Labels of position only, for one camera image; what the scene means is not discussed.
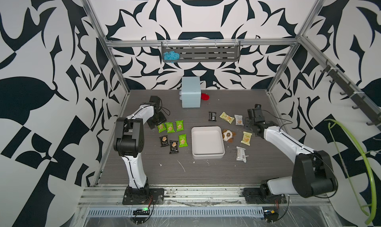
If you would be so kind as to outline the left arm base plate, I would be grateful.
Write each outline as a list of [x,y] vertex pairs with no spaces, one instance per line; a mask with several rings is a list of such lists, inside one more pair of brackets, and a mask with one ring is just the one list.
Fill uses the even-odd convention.
[[135,189],[127,187],[123,196],[123,205],[162,204],[164,200],[163,188]]

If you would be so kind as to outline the black cookie packet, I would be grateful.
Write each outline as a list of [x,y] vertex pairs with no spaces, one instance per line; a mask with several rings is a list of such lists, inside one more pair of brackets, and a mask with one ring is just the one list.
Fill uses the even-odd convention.
[[178,152],[178,141],[170,140],[170,154],[175,154]]
[[169,146],[168,136],[167,135],[161,136],[160,137],[160,143],[161,143],[161,147]]

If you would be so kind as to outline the white cookie packet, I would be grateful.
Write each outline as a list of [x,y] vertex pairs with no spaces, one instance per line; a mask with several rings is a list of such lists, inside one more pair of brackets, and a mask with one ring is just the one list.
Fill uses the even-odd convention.
[[235,125],[241,125],[241,126],[244,125],[242,115],[234,115],[234,118],[235,118]]

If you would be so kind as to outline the black barcode snack packet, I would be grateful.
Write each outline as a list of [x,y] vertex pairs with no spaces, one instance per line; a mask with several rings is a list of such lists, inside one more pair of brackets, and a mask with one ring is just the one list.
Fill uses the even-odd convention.
[[216,121],[216,112],[208,112],[208,121],[215,122]]

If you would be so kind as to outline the clear snack packet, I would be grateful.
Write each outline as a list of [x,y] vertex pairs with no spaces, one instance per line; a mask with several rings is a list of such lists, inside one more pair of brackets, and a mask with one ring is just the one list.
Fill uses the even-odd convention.
[[247,162],[246,152],[245,152],[246,149],[239,146],[237,146],[236,149],[237,149],[236,160],[246,163]]

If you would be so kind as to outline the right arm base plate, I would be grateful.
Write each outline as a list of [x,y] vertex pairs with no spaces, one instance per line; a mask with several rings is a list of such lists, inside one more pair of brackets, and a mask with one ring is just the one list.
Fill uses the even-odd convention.
[[261,185],[256,188],[244,188],[242,195],[247,204],[282,204],[287,202],[284,194],[272,194],[270,190]]

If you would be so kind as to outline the white storage box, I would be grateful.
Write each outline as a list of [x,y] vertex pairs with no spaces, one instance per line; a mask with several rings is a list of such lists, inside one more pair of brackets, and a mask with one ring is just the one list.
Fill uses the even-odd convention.
[[195,160],[222,159],[225,147],[221,128],[219,126],[192,128],[191,147]]

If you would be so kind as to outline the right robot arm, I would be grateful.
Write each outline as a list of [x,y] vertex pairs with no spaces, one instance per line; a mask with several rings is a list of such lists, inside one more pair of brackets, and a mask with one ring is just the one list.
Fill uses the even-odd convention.
[[284,132],[275,122],[266,121],[262,105],[256,104],[247,112],[245,129],[274,145],[294,165],[291,176],[269,179],[260,185],[263,197],[297,194],[309,198],[330,192],[336,194],[338,180],[327,152],[305,146]]

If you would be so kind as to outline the cream cookie packet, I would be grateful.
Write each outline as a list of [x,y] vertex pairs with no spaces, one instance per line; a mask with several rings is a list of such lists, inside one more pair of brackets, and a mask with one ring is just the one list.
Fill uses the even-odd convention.
[[232,123],[234,121],[234,117],[231,117],[229,116],[228,114],[226,114],[225,112],[223,112],[220,116],[219,116],[221,119],[223,119],[224,121],[227,121],[228,123]]

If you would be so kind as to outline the green cookie packet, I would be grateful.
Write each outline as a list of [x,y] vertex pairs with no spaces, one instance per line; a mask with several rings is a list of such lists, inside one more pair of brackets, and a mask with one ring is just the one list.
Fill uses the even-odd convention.
[[250,141],[251,141],[252,135],[253,135],[252,133],[244,131],[241,143],[245,144],[247,146],[250,146],[251,145]]
[[172,122],[165,123],[167,133],[175,133],[175,128]]
[[165,126],[165,123],[159,124],[159,125],[157,126],[157,128],[158,128],[158,132],[159,132],[159,133],[162,133],[162,132],[164,132],[164,131],[167,130],[167,128],[166,128],[166,126]]
[[179,147],[188,147],[187,143],[187,135],[186,134],[181,134],[178,136],[179,138]]
[[183,130],[184,130],[184,121],[183,120],[176,121],[176,132],[180,132]]

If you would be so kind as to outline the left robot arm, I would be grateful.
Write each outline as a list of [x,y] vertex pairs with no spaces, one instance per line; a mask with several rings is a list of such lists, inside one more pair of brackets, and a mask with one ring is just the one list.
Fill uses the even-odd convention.
[[129,177],[124,204],[144,204],[151,199],[141,157],[145,143],[144,125],[154,129],[165,123],[166,117],[161,109],[161,99],[151,96],[149,102],[142,103],[131,115],[116,121],[113,148],[122,157]]

